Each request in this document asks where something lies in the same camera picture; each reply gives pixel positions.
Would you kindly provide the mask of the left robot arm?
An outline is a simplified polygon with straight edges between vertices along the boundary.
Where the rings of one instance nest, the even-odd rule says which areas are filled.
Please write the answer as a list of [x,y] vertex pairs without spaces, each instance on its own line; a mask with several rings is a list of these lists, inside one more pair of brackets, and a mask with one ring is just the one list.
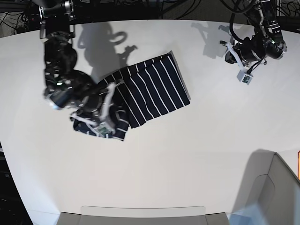
[[246,16],[255,32],[251,38],[239,38],[233,30],[234,14],[232,14],[230,32],[237,41],[233,49],[237,52],[242,64],[247,66],[266,57],[281,59],[287,47],[271,1],[252,0],[247,7],[237,12]]

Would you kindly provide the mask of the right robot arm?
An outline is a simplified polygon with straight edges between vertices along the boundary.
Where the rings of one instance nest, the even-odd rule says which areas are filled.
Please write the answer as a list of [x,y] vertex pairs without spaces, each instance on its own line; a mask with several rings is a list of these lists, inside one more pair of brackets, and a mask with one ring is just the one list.
[[44,98],[52,108],[75,108],[79,113],[99,112],[107,88],[75,70],[77,52],[74,0],[37,0],[41,17],[40,39],[44,43]]

